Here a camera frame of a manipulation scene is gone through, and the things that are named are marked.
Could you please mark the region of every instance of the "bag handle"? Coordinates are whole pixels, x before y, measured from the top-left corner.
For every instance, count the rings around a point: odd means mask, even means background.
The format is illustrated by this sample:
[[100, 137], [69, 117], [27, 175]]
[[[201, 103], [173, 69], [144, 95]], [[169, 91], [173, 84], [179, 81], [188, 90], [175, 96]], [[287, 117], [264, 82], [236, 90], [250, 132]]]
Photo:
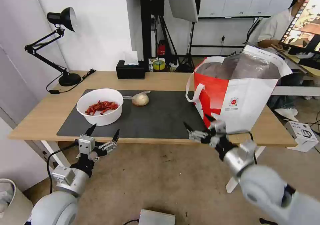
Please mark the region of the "bag handle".
[[188, 92], [189, 92], [189, 88], [190, 88], [190, 81], [191, 81], [191, 76], [194, 75], [194, 72], [190, 75], [189, 79], [188, 79], [188, 82], [187, 82], [187, 85], [186, 85], [186, 99], [188, 102], [195, 102], [197, 99], [199, 99], [199, 96], [200, 96], [200, 93], [202, 91], [202, 89], [205, 89], [205, 85], [199, 83], [199, 85], [197, 86], [195, 92], [194, 92], [194, 95], [193, 95], [193, 98], [190, 99], [188, 97]]

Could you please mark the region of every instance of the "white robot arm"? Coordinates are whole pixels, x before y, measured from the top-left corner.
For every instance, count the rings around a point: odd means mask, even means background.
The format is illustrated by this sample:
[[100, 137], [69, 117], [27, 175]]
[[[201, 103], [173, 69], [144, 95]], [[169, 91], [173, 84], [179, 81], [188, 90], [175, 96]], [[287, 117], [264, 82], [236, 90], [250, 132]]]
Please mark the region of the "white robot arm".
[[78, 211], [78, 199], [92, 175], [94, 163], [117, 147], [119, 130], [111, 142], [98, 143], [93, 137], [81, 136], [77, 140], [80, 153], [77, 163], [70, 168], [57, 166], [52, 177], [57, 182], [56, 192], [41, 198], [31, 214], [32, 225], [71, 225]]
[[211, 122], [204, 132], [194, 131], [185, 123], [189, 138], [209, 144], [228, 164], [235, 179], [239, 181], [243, 196], [259, 207], [280, 225], [315, 225], [320, 223], [320, 202], [297, 192], [281, 179], [277, 172], [267, 166], [255, 165], [254, 152], [257, 145], [247, 141], [235, 146], [226, 137], [226, 125], [207, 116]]

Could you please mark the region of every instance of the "red and white bag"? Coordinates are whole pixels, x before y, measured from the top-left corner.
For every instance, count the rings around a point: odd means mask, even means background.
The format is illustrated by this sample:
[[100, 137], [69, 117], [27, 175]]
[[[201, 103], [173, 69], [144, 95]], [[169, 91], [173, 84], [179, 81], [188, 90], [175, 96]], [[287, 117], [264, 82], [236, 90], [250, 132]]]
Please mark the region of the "red and white bag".
[[[226, 122], [228, 134], [248, 132], [260, 116], [279, 78], [291, 74], [277, 55], [252, 46], [242, 54], [206, 58], [191, 74], [186, 99], [194, 102], [206, 127], [204, 114]], [[188, 97], [194, 75], [194, 95]]]

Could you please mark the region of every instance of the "lamp shade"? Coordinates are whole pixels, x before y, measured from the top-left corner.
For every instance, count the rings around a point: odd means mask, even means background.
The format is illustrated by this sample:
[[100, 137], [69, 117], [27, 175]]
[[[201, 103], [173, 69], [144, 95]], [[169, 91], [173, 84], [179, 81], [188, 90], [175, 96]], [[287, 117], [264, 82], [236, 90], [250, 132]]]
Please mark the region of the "lamp shade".
[[64, 25], [67, 29], [74, 31], [77, 26], [76, 14], [72, 7], [65, 8], [61, 13], [49, 12], [47, 19], [52, 24]]

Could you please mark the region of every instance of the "desk lamp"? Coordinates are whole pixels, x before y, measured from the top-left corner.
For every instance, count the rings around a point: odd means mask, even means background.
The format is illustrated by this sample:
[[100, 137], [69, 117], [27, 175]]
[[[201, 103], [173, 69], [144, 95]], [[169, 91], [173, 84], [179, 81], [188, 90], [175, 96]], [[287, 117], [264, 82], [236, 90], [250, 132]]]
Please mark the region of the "desk lamp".
[[[30, 53], [31, 55], [35, 56], [36, 58], [61, 72], [62, 77], [59, 78], [59, 84], [61, 86], [76, 85], [81, 81], [81, 77], [78, 74], [67, 72], [67, 69], [65, 67], [57, 65], [37, 53], [37, 51], [41, 48], [63, 37], [64, 29], [61, 27], [61, 25], [64, 25], [67, 29], [74, 32], [74, 28], [77, 26], [77, 18], [74, 10], [72, 7], [68, 7], [65, 8], [61, 13], [49, 12], [47, 14], [47, 19], [50, 23], [54, 24], [57, 29], [51, 32], [49, 35], [41, 38], [40, 40], [25, 46], [25, 50], [26, 52]], [[51, 41], [40, 43], [41, 41], [54, 34], [57, 34], [58, 36], [54, 37]]]

